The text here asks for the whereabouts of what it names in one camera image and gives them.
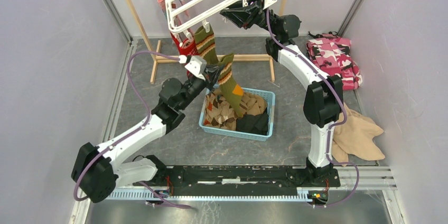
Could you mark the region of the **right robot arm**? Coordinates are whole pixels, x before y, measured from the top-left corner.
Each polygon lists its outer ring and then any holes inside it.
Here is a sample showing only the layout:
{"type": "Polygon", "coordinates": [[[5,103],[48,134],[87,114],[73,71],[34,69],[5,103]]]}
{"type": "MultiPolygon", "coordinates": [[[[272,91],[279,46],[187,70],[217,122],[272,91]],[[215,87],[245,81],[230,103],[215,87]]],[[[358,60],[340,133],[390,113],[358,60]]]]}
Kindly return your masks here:
{"type": "Polygon", "coordinates": [[[294,43],[301,25],[296,15],[279,16],[270,10],[277,0],[241,0],[220,14],[241,29],[257,25],[266,29],[266,51],[287,68],[306,90],[303,113],[311,124],[311,149],[306,159],[305,179],[318,186],[333,168],[331,141],[343,105],[343,84],[339,76],[330,76],[314,65],[294,43]]]}

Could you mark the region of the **green striped sock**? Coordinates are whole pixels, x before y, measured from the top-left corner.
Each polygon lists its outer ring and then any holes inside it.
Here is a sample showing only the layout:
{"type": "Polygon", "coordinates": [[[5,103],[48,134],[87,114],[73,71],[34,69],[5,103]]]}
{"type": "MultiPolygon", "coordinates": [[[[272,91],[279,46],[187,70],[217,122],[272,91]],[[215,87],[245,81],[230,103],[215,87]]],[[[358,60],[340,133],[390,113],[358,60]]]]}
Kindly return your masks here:
{"type": "Polygon", "coordinates": [[[224,55],[219,61],[219,65],[223,66],[218,77],[218,85],[221,93],[229,103],[230,107],[235,111],[238,117],[244,115],[244,109],[241,107],[241,100],[244,94],[242,87],[236,82],[232,74],[232,63],[234,54],[224,55]]]}
{"type": "Polygon", "coordinates": [[[194,41],[198,55],[205,59],[207,64],[217,64],[219,62],[212,27],[209,27],[207,32],[203,26],[200,26],[194,33],[194,41]]]}

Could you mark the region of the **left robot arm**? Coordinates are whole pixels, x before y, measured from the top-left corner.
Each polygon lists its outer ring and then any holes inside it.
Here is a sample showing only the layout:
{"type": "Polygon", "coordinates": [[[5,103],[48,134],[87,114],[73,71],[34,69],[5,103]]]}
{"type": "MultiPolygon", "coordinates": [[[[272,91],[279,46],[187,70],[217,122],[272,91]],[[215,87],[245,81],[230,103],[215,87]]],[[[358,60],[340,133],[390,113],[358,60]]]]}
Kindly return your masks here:
{"type": "Polygon", "coordinates": [[[71,178],[75,181],[73,197],[81,202],[105,200],[116,187],[149,181],[161,185],[166,171],[148,158],[126,162],[132,154],[150,142],[177,128],[185,118],[183,110],[205,89],[213,89],[225,66],[207,64],[200,56],[180,56],[178,62],[192,77],[181,82],[169,78],[162,84],[155,108],[146,117],[119,136],[97,146],[90,142],[79,148],[71,178]]]}

